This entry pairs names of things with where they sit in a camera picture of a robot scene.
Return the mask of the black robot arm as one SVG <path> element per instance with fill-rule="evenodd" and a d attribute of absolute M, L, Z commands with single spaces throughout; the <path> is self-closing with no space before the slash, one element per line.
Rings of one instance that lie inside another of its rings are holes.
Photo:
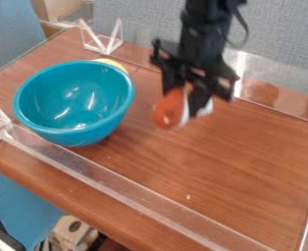
<path fill-rule="evenodd" d="M 186 0 L 177 43 L 156 39 L 152 62 L 162 72 L 162 100 L 154 121 L 172 126 L 208 115 L 213 97 L 229 101 L 240 76 L 223 58 L 233 21 L 244 22 L 239 7 L 248 0 Z"/>

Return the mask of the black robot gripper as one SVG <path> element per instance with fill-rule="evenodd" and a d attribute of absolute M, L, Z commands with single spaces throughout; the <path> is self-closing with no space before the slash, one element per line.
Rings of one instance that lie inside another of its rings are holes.
<path fill-rule="evenodd" d="M 223 58 L 231 20 L 200 25 L 182 24 L 180 42 L 157 38 L 153 41 L 152 63 L 162 72 L 162 94 L 193 84 L 189 94 L 190 116 L 205 117 L 215 111 L 213 95 L 233 99 L 236 70 Z"/>

